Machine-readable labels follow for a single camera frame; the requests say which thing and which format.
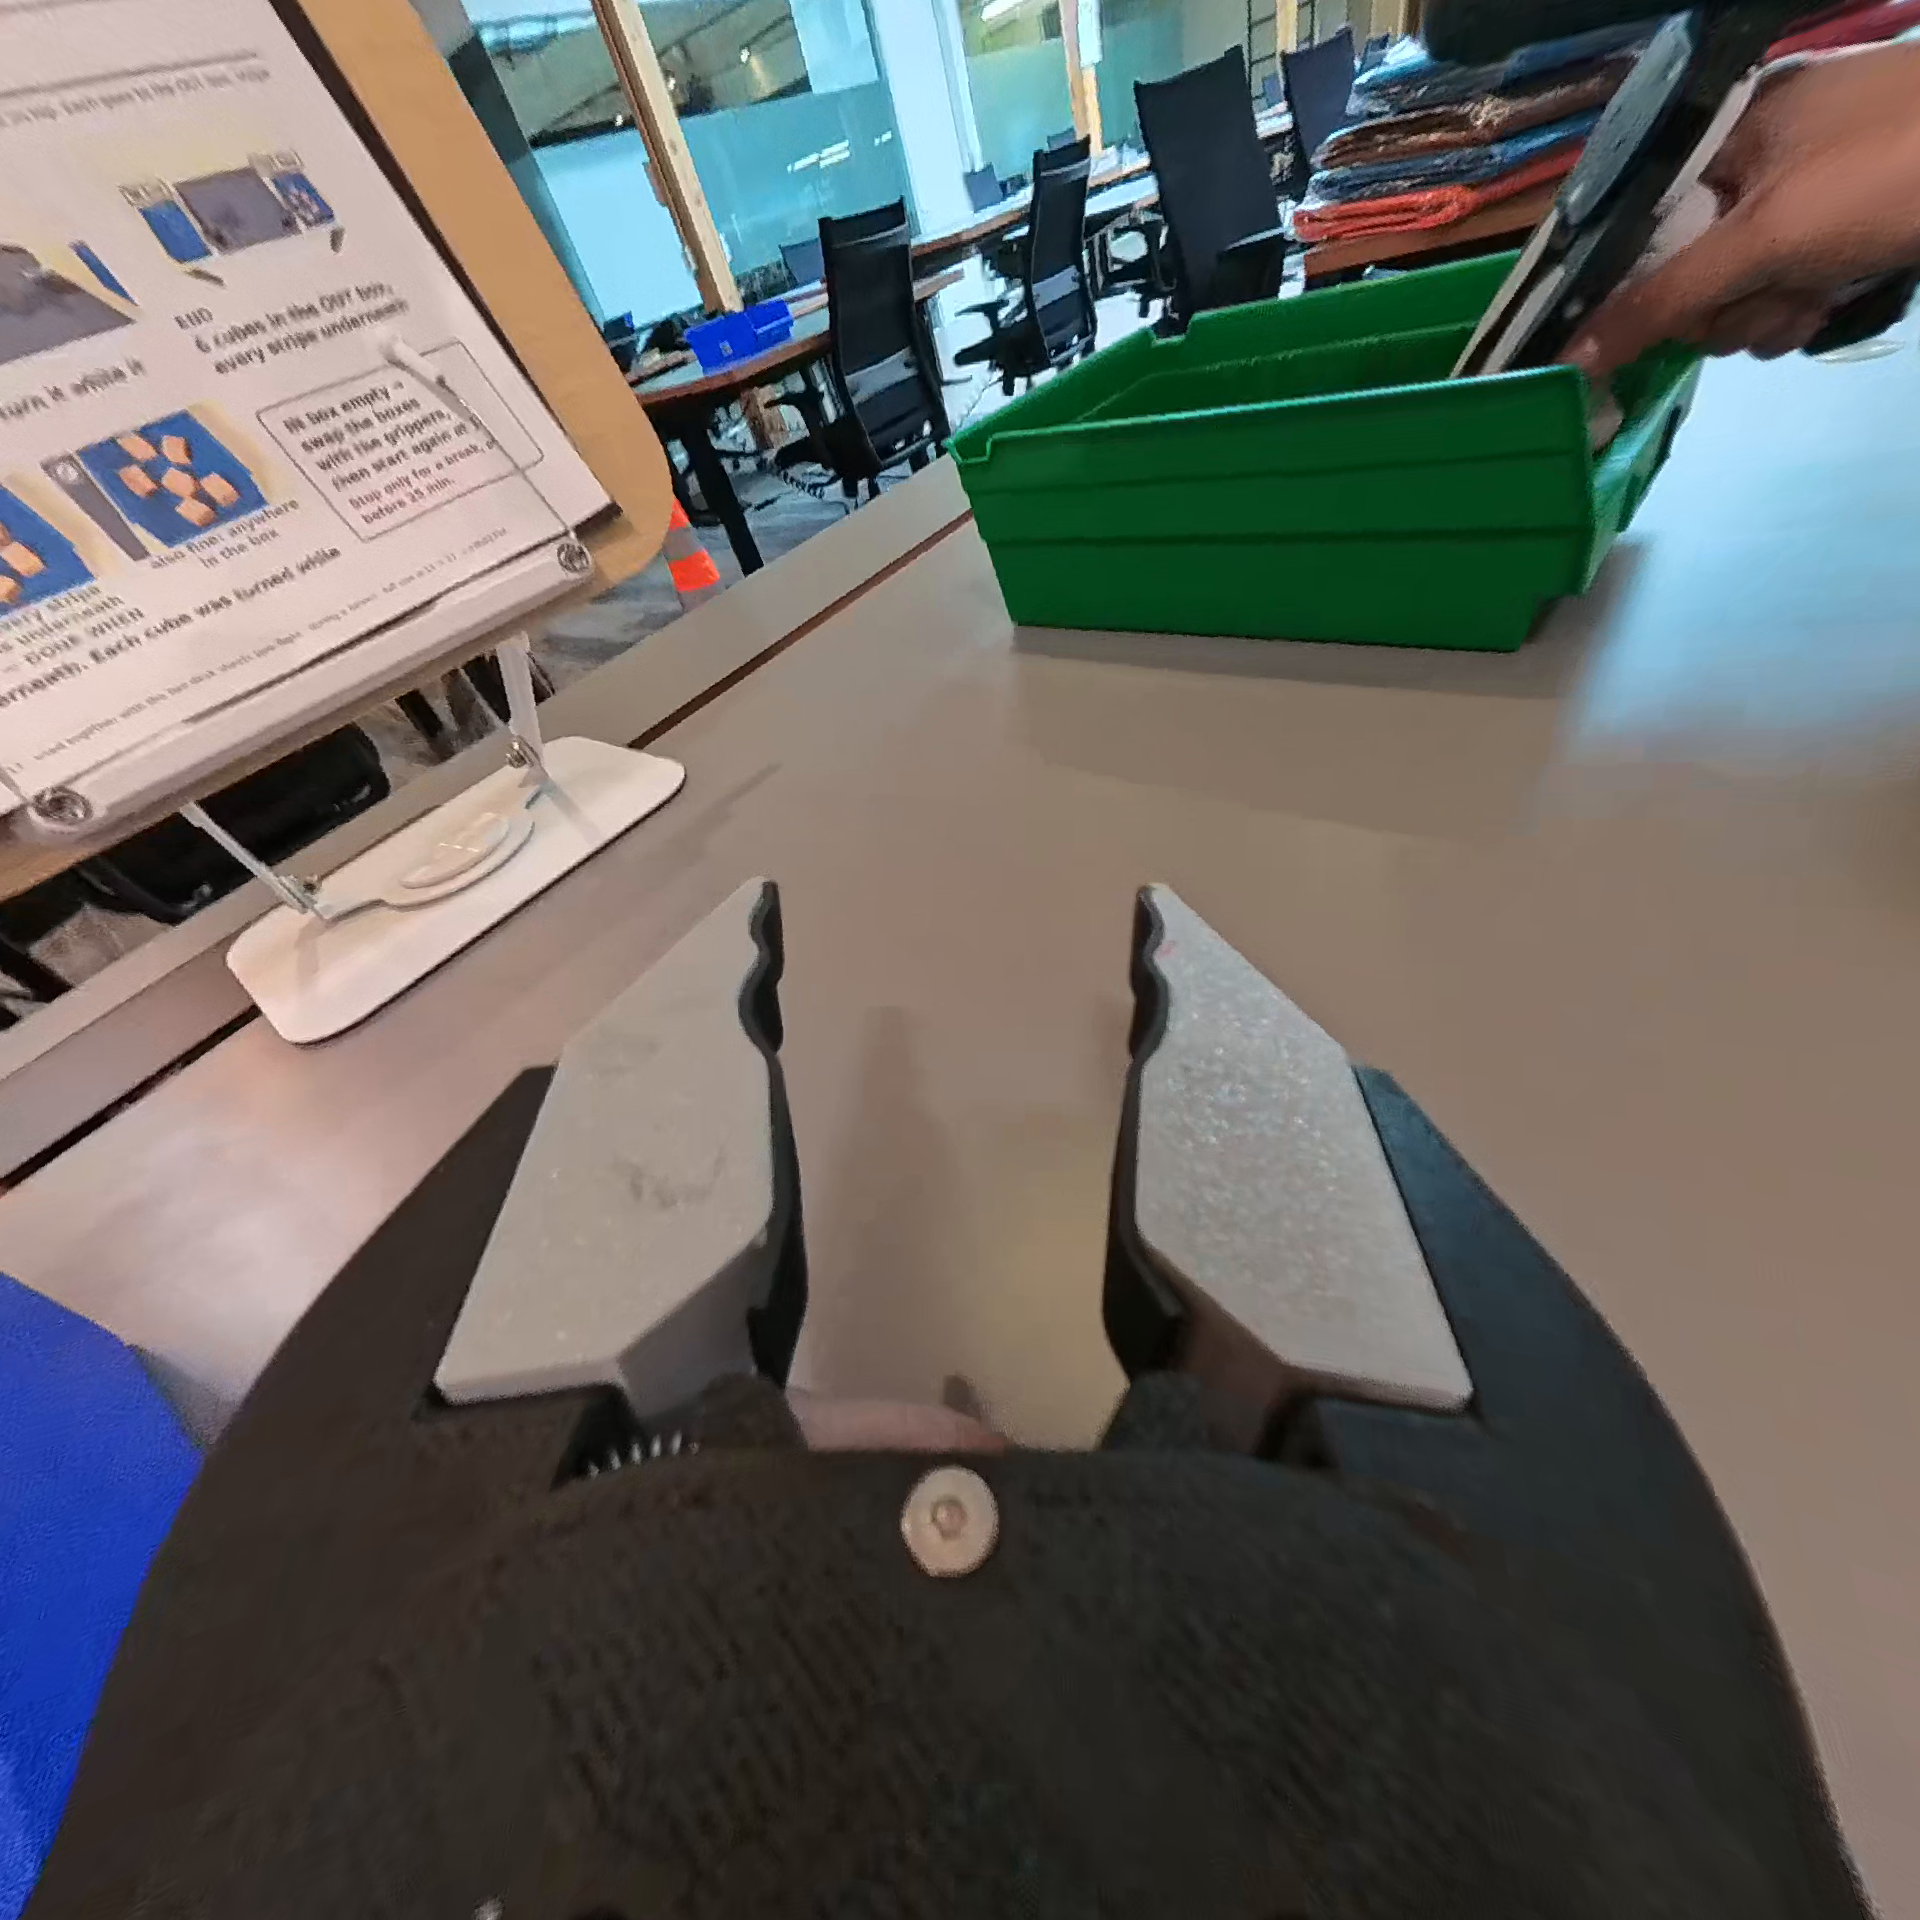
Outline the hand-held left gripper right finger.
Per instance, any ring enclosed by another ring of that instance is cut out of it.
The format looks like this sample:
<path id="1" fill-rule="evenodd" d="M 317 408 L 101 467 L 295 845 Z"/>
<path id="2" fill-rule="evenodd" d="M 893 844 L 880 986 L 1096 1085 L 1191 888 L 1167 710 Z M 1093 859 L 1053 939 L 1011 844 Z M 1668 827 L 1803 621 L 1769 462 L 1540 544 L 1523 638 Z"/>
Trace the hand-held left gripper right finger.
<path id="1" fill-rule="evenodd" d="M 1102 1325 L 1206 1426 L 1457 1416 L 1471 1377 L 1349 1051 L 1165 884 L 1135 896 Z"/>

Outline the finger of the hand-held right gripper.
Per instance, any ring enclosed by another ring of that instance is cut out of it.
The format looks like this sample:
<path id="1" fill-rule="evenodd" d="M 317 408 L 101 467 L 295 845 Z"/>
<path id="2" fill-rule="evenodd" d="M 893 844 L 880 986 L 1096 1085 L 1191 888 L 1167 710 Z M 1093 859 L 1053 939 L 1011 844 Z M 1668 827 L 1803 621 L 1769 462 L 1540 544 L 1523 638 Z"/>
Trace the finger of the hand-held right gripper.
<path id="1" fill-rule="evenodd" d="M 1539 225 L 1460 347 L 1452 378 L 1555 358 L 1592 302 L 1592 228 Z"/>

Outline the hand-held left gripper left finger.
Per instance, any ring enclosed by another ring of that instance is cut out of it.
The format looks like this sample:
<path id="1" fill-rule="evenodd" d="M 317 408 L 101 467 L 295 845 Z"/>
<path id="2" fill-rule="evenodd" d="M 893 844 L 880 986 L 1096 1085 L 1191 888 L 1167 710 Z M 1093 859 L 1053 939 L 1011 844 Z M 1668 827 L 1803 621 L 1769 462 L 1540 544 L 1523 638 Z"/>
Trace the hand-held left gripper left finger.
<path id="1" fill-rule="evenodd" d="M 560 1051 L 438 1361 L 447 1403 L 612 1390 L 639 1421 L 787 1385 L 809 1281 L 781 898 L 747 880 Z"/>

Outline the green plastic bin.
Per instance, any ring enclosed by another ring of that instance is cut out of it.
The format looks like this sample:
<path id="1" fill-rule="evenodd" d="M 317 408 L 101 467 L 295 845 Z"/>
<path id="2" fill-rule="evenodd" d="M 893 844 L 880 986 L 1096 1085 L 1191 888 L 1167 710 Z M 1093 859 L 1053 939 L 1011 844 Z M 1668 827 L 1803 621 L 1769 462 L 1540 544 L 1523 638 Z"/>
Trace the green plastic bin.
<path id="1" fill-rule="evenodd" d="M 1517 652 L 1584 595 L 1700 358 L 1454 380 L 1510 254 L 1139 332 L 950 440 L 1013 621 Z"/>

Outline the blue plastic bin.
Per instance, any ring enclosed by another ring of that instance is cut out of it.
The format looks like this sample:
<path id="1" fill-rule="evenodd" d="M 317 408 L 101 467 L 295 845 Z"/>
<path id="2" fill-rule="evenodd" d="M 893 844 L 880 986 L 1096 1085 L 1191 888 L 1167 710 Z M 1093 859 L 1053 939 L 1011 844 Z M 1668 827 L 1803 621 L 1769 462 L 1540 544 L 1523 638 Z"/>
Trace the blue plastic bin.
<path id="1" fill-rule="evenodd" d="M 143 1357 L 1 1278 L 1 1915 L 53 1849 L 137 1592 L 201 1452 Z"/>

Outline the person's right hand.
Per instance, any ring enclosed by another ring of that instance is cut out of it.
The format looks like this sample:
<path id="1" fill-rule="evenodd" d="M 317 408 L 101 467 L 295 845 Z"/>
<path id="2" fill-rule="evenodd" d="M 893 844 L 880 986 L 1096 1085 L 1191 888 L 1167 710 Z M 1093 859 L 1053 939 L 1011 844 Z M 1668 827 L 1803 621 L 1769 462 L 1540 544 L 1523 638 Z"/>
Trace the person's right hand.
<path id="1" fill-rule="evenodd" d="M 1718 216 L 1619 288 L 1560 353 L 1591 385 L 1661 345 L 1775 358 L 1857 282 L 1917 261 L 1917 43 L 1764 70 L 1704 174 Z"/>

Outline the stack of folded cloths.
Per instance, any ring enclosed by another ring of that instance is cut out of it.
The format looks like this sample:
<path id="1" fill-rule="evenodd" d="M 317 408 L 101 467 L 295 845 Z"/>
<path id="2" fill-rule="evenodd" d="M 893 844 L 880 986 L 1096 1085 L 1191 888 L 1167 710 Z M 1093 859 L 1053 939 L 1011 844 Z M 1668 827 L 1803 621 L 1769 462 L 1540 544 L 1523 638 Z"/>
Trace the stack of folded cloths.
<path id="1" fill-rule="evenodd" d="M 1619 16 L 1471 61 L 1399 40 L 1315 148 L 1293 235 L 1318 250 L 1440 232 L 1560 182 L 1661 25 Z"/>

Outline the instruction sheet on stand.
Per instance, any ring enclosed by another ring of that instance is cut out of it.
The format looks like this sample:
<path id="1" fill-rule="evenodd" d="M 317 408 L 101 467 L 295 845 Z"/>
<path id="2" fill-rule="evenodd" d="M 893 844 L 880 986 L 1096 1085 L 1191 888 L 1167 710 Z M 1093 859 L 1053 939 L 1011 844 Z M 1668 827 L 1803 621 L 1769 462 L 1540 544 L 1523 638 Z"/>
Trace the instruction sheet on stand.
<path id="1" fill-rule="evenodd" d="M 663 546 L 669 488 L 653 432 L 447 54 L 452 35 L 472 36 L 467 9 L 273 8 L 612 501 L 513 568 L 5 812 L 5 891 L 179 817 L 271 896 L 227 965 L 283 1040 L 316 1043 L 367 1019 L 653 817 L 683 770 L 580 734 L 541 734 L 527 630 L 646 568 Z M 505 693 L 493 740 L 502 766 L 469 774 L 414 824 L 374 827 L 372 848 L 333 874 L 299 876 L 289 854 L 252 851 L 213 812 L 219 789 L 286 766 L 369 707 L 481 654 L 495 658 Z"/>

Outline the small blue storage bin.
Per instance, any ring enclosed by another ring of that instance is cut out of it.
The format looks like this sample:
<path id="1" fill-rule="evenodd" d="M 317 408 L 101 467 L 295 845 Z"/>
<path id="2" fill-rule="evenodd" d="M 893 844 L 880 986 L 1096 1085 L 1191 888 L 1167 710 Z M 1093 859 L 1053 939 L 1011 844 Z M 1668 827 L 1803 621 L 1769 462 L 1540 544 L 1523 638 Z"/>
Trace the small blue storage bin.
<path id="1" fill-rule="evenodd" d="M 688 325 L 683 347 L 702 372 L 720 376 L 787 345 L 792 326 L 788 302 L 774 298 Z"/>

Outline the wooden office desk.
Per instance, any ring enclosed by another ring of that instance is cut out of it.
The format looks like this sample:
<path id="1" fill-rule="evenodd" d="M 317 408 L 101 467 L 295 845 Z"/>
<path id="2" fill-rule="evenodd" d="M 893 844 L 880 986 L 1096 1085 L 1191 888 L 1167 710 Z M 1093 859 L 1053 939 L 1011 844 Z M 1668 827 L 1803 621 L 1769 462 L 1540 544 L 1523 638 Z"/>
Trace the wooden office desk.
<path id="1" fill-rule="evenodd" d="M 949 282 L 949 277 L 916 280 L 920 313 L 927 299 L 940 296 Z M 649 417 L 657 436 L 680 446 L 693 488 L 707 513 L 720 524 L 733 560 L 745 573 L 759 571 L 764 555 L 747 507 L 736 491 L 729 456 L 717 440 L 717 425 L 731 412 L 750 412 L 753 400 L 764 400 L 774 410 L 784 404 L 797 412 L 797 436 L 766 452 L 764 465 L 776 478 L 795 478 L 797 469 L 815 469 L 848 502 L 817 446 L 824 421 L 832 417 L 832 393 L 828 387 L 830 347 L 832 336 L 824 302 L 817 310 L 795 321 L 792 336 L 787 345 L 739 368 L 720 376 L 680 368 L 631 385 L 639 410 Z"/>

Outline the printed instruction sheet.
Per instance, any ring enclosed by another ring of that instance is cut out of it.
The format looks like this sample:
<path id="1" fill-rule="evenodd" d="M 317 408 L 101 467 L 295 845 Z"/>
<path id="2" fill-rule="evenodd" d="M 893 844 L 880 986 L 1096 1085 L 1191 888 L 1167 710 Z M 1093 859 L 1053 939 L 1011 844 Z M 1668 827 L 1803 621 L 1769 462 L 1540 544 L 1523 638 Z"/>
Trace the printed instruction sheet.
<path id="1" fill-rule="evenodd" d="M 612 501 L 273 5 L 5 5 L 5 812 Z"/>

